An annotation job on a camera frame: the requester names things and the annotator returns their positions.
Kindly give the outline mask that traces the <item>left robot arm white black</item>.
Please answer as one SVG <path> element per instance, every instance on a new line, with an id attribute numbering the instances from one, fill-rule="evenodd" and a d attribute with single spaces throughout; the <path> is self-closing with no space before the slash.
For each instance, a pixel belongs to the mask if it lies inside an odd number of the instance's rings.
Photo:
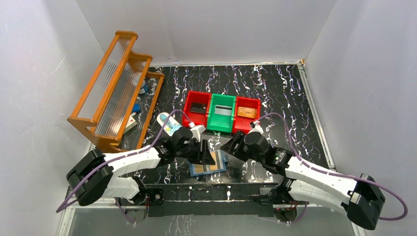
<path id="1" fill-rule="evenodd" d="M 88 152 L 66 175 L 72 188 L 71 196 L 80 206 L 88 206 L 100 198 L 126 199 L 141 205 L 150 192 L 138 177 L 125 174 L 156 169 L 185 158 L 190 164 L 215 165 L 208 141 L 200 138 L 196 127 L 181 127 L 172 136 L 155 139 L 146 147 L 119 153 Z"/>

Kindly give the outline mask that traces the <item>blue card holder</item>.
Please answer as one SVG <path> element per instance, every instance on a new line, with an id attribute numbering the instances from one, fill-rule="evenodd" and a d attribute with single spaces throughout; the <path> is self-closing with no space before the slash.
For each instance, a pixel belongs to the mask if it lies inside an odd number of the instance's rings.
<path id="1" fill-rule="evenodd" d="M 229 156 L 221 150 L 212 151 L 212 158 L 215 161 L 214 165 L 196 165 L 190 164 L 190 176 L 196 177 L 201 175 L 208 175 L 213 173 L 224 172 L 227 169 L 227 163 L 229 161 Z"/>

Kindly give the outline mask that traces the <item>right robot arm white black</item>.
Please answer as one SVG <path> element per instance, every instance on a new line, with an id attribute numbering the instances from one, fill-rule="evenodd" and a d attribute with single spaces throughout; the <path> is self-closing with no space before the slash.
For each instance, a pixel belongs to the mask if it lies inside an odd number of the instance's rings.
<path id="1" fill-rule="evenodd" d="M 275 189 L 262 188 L 258 195 L 250 196 L 253 201 L 264 205 L 309 202 L 342 213 L 364 229 L 377 226 L 385 197 L 367 174 L 359 180 L 340 177 L 337 172 L 299 160 L 293 151 L 273 147 L 256 131 L 239 131 L 220 149 L 242 161 L 252 159 L 283 177 Z"/>

